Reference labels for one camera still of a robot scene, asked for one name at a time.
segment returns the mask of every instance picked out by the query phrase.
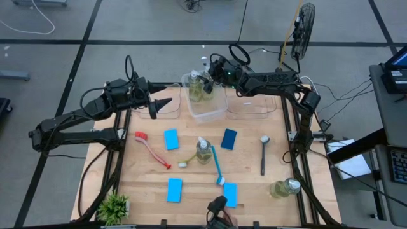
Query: electric fan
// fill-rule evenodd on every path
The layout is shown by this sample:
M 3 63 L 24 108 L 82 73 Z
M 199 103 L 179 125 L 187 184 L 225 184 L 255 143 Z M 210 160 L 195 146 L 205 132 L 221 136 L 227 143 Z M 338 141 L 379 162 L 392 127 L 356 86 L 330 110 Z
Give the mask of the electric fan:
M 314 24 L 315 18 L 315 6 L 311 3 L 304 4 L 301 7 L 300 12 L 296 20 L 294 21 L 294 32 L 291 34 L 293 41 L 289 41 L 286 45 L 291 45 L 291 58 L 297 61 L 298 71 L 300 69 L 300 60 L 305 56 L 308 44 L 311 38 L 312 26 Z M 283 50 L 284 43 L 280 46 L 279 61 L 281 61 L 281 54 Z M 286 66 L 291 71 L 295 71 L 292 67 L 288 66 L 286 63 L 281 62 L 282 65 Z

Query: plastic bin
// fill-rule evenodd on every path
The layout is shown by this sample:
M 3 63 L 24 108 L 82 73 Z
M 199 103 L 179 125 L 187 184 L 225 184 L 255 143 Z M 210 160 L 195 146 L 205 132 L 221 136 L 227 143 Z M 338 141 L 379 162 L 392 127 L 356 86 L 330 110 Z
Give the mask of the plastic bin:
M 254 97 L 237 97 L 236 91 L 227 90 L 228 109 L 226 117 L 231 120 L 262 119 L 277 109 L 275 96 L 256 95 Z
M 189 93 L 190 83 L 188 82 L 188 78 L 190 76 L 191 73 L 183 75 L 181 82 L 184 87 L 183 90 L 191 116 L 194 117 L 197 123 L 207 123 L 224 118 L 224 112 L 228 109 L 228 102 L 226 101 L 224 88 L 221 85 L 214 85 L 214 97 L 211 100 L 193 102 L 190 100 Z
M 158 119 L 176 119 L 181 112 L 181 86 L 178 83 L 167 86 L 167 89 L 150 95 L 151 100 L 172 98 L 172 101 L 161 108 L 157 113 Z M 133 110 L 140 118 L 150 119 L 148 108 Z

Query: dish soap bottle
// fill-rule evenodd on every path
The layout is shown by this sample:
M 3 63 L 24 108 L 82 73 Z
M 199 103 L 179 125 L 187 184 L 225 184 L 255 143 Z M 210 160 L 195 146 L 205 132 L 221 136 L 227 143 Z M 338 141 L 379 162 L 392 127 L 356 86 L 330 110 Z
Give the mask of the dish soap bottle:
M 198 137 L 197 160 L 202 165 L 206 165 L 208 162 L 210 162 L 211 158 L 212 158 L 212 150 L 210 147 L 210 142 L 206 141 L 202 137 Z
M 188 83 L 190 84 L 190 100 L 193 102 L 199 102 L 202 98 L 202 91 L 204 89 L 204 84 L 198 77 L 199 72 L 193 70 L 188 78 Z
M 277 181 L 270 185 L 270 195 L 274 198 L 284 198 L 299 193 L 301 184 L 294 178 Z
M 205 66 L 205 72 L 203 73 L 203 77 L 207 78 L 209 81 L 212 81 L 212 78 L 209 74 L 209 68 L 210 66 L 206 65 Z M 212 91 L 208 94 L 205 91 L 202 92 L 202 99 L 205 101 L 209 101 L 211 99 L 214 98 L 214 90 L 212 89 Z

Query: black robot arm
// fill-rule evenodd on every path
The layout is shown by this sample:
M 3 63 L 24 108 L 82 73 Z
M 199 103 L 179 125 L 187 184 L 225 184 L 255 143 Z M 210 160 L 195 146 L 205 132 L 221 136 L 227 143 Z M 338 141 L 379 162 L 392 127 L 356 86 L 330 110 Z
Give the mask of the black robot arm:
M 29 132 L 32 148 L 38 152 L 50 151 L 60 145 L 101 143 L 107 149 L 119 150 L 123 130 L 105 128 L 90 132 L 66 133 L 60 132 L 69 127 L 79 125 L 90 120 L 104 120 L 113 113 L 127 109 L 149 108 L 152 119 L 157 112 L 172 99 L 150 99 L 150 94 L 164 90 L 166 87 L 154 86 L 144 77 L 138 76 L 130 81 L 122 79 L 107 82 L 102 88 L 103 93 L 98 98 L 90 101 L 83 109 L 71 111 L 61 116 L 43 120 L 35 130 Z
M 224 70 L 224 65 L 228 60 L 220 56 L 219 60 L 210 63 L 209 74 L 215 83 L 222 83 L 226 86 L 236 88 L 237 96 L 251 97 L 255 95 L 278 95 L 289 100 L 291 105 L 301 115 L 300 129 L 297 132 L 293 145 L 295 153 L 306 153 L 312 144 L 313 137 L 310 124 L 314 111 L 321 97 L 298 83 L 294 74 L 287 76 L 281 81 L 270 81 L 272 73 L 245 73 L 241 68 L 236 67 L 233 74 Z M 303 94 L 299 101 L 296 94 Z

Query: potted plant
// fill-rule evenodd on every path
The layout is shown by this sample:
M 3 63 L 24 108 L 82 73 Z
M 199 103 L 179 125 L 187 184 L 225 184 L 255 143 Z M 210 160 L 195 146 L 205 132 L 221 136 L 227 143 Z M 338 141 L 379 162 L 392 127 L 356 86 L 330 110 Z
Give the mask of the potted plant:
M 106 226 L 120 225 L 121 219 L 128 218 L 130 204 L 128 197 L 113 192 L 99 206 L 98 219 L 105 221 Z

